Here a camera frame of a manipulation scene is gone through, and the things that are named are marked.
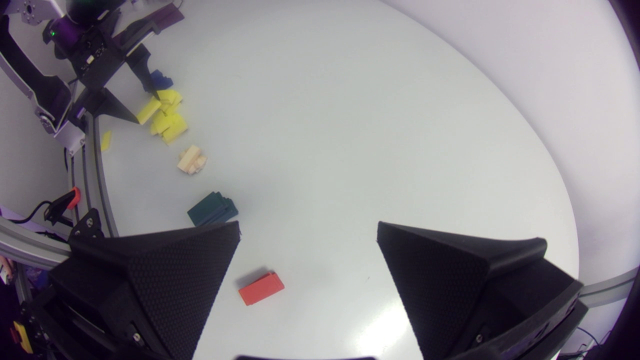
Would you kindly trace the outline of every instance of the white wall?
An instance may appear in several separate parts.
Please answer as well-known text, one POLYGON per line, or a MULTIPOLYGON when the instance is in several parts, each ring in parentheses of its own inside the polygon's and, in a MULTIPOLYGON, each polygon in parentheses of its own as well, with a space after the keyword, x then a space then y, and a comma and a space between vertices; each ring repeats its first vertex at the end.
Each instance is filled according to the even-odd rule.
POLYGON ((606 0, 385 0, 511 99, 551 153, 575 214, 580 280, 640 263, 640 72, 606 0))
MULTIPOLYGON (((44 74, 73 79, 67 62, 42 42, 44 24, 31 27, 11 16, 10 33, 44 74)), ((63 147, 48 135, 33 114, 30 101, 0 71, 0 204, 27 216, 43 200, 68 192, 63 147)), ((35 220, 43 223, 42 216, 35 220)))

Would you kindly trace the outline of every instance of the white tabletop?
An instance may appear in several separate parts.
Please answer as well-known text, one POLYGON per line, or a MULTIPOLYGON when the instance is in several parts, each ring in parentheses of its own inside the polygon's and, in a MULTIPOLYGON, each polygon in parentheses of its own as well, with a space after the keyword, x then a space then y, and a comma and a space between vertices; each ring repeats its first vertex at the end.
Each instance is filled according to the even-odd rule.
MULTIPOLYGON (((242 241, 195 359, 238 354, 421 359, 376 243, 379 220, 548 241, 578 274, 563 181, 535 132, 460 53, 394 9, 358 1, 186 1, 146 42, 173 78, 190 130, 171 146, 147 126, 100 120, 120 235, 192 226, 211 191, 235 202, 242 241), (177 167, 189 145, 209 162, 177 167), (252 306, 237 291, 267 270, 286 289, 252 306)), ((109 84, 137 112, 129 69, 109 84)))

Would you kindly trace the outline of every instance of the yellow object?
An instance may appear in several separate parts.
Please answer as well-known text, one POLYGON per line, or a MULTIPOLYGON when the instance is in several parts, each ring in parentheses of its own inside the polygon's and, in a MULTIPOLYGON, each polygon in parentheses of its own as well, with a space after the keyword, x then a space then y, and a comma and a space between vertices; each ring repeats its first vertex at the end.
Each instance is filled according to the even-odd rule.
POLYGON ((178 97, 180 97, 180 100, 178 100, 178 102, 182 101, 182 96, 180 96, 177 91, 172 89, 158 90, 158 97, 160 97, 160 101, 163 104, 173 104, 176 102, 178 97))
POLYGON ((182 103, 176 102, 175 104, 171 104, 171 105, 163 104, 162 106, 160 106, 160 111, 162 111, 167 115, 172 115, 178 110, 178 107, 180 106, 180 104, 182 103))
POLYGON ((156 128, 156 133, 161 134, 164 133, 173 123, 175 122, 177 114, 173 115, 165 115, 163 112, 159 111, 154 115, 152 125, 156 128))
POLYGON ((158 96, 162 102, 160 110, 167 115, 175 113, 182 102, 182 95, 175 90, 158 91, 158 96))
POLYGON ((162 140, 167 144, 172 143, 180 134, 189 129, 187 122, 184 121, 180 114, 173 114, 172 116, 174 117, 173 124, 162 133, 162 140))
POLYGON ((19 322, 13 322, 13 327, 20 334, 20 346, 27 354, 33 354, 31 343, 29 342, 29 336, 27 336, 27 329, 24 328, 19 322))
POLYGON ((138 113, 138 122, 140 124, 145 124, 147 120, 162 106, 162 103, 157 99, 153 98, 149 103, 138 113))
POLYGON ((102 135, 102 141, 100 143, 100 151, 105 152, 111 147, 111 130, 102 135))

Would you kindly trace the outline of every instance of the wooden block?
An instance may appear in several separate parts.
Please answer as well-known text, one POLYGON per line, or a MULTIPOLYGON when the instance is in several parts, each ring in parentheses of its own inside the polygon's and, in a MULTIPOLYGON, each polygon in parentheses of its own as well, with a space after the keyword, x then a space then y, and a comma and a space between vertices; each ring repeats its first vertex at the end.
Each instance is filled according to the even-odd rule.
POLYGON ((284 289, 284 284, 282 284, 278 275, 274 272, 269 272, 251 283, 251 285, 238 290, 238 293, 244 300, 244 304, 249 306, 272 296, 282 289, 284 289))
POLYGON ((187 122, 184 121, 184 118, 179 114, 173 114, 172 116, 174 116, 173 125, 162 133, 162 140, 164 140, 167 145, 172 143, 178 136, 180 136, 180 134, 189 129, 187 122))
POLYGON ((204 168, 204 165, 207 163, 207 157, 206 156, 202 156, 200 155, 197 159, 196 162, 194 163, 195 167, 196 167, 196 172, 200 172, 200 170, 202 170, 202 168, 204 168))
POLYGON ((149 118, 162 106, 162 103, 153 98, 151 101, 138 113, 136 118, 140 124, 143 124, 149 120, 149 118))
POLYGON ((184 154, 182 159, 180 159, 180 162, 178 162, 178 168, 189 173, 191 166, 195 163, 198 157, 200 157, 201 152, 202 150, 200 150, 199 147, 192 145, 187 149, 187 152, 184 154))

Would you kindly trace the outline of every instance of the toy block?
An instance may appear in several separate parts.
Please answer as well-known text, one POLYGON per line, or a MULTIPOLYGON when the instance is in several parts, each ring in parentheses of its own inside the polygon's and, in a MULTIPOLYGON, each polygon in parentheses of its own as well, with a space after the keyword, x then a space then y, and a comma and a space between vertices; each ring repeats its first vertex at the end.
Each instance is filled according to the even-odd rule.
POLYGON ((149 120, 149 118, 156 111, 158 111, 160 106, 162 106, 161 102, 159 102, 155 98, 151 99, 151 101, 149 101, 149 103, 142 110, 140 110, 140 112, 138 113, 138 116, 136 116, 136 118, 138 119, 138 122, 144 125, 149 120))
POLYGON ((173 125, 162 133, 162 139, 167 145, 172 143, 178 136, 180 136, 180 134, 189 129, 187 122, 184 121, 182 116, 179 114, 173 114, 172 116, 174 117, 173 125))
POLYGON ((178 101, 182 100, 182 96, 172 89, 158 90, 158 96, 160 97, 160 102, 163 104, 173 104, 178 97, 180 98, 178 101))
POLYGON ((204 168, 204 165, 207 163, 207 157, 206 156, 202 156, 200 155, 197 159, 196 162, 194 163, 195 167, 196 167, 196 172, 200 172, 200 170, 202 170, 202 168, 204 168))
POLYGON ((181 102, 176 102, 174 104, 163 104, 160 106, 160 111, 167 115, 175 114, 178 111, 178 107, 180 107, 181 102))
POLYGON ((174 120, 175 114, 166 115, 165 113, 159 111, 154 115, 152 119, 152 125, 155 127, 157 133, 161 134, 173 125, 174 120))
POLYGON ((180 162, 178 162, 178 168, 188 173, 191 166, 196 162, 198 157, 200 157, 201 152, 202 150, 199 147, 192 145, 187 149, 187 152, 184 154, 182 159, 180 159, 180 162))
POLYGON ((264 300, 280 290, 284 289, 284 284, 278 277, 278 274, 269 272, 265 276, 251 283, 249 286, 238 290, 244 304, 249 306, 258 301, 264 300))
POLYGON ((102 141, 100 142, 100 151, 105 152, 111 147, 111 131, 107 131, 102 135, 102 141))
POLYGON ((238 215, 234 202, 223 197, 219 192, 212 192, 187 211, 191 222, 195 226, 226 222, 238 215))

